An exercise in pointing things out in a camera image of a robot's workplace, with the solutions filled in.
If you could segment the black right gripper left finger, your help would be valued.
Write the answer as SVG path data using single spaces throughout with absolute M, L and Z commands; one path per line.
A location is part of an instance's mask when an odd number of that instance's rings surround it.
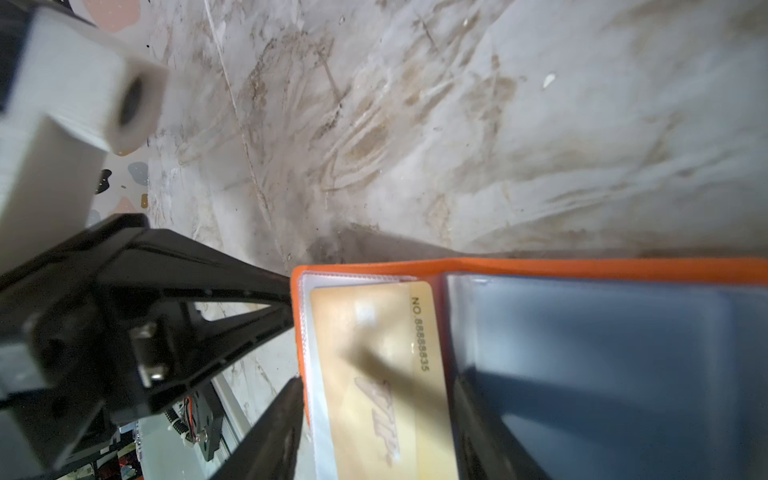
M 303 413 L 303 380 L 294 377 L 211 479 L 293 479 Z

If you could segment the gold VIP card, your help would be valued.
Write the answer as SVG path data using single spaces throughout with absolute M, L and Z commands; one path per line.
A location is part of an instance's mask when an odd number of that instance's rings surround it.
M 455 479 L 438 321 L 424 281 L 315 288 L 305 358 L 320 479 Z

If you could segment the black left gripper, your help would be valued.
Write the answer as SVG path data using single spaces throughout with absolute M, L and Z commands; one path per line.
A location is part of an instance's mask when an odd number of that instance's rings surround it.
M 2 473 L 62 467 L 103 408 L 97 276 L 143 299 L 274 303 L 218 320 L 162 304 L 137 327 L 139 414 L 167 409 L 292 328 L 286 276 L 148 225 L 143 214 L 113 215 L 2 275 Z

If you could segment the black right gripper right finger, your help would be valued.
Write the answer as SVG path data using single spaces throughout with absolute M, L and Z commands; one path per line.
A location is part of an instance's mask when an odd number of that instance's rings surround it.
M 466 375 L 453 384 L 460 479 L 548 479 Z

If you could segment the orange card wallet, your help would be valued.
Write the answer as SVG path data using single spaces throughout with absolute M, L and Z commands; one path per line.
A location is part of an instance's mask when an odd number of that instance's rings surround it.
M 548 479 L 766 477 L 765 260 L 298 267 L 309 426 L 310 291 L 410 281 L 432 288 L 455 454 L 452 390 L 466 375 Z

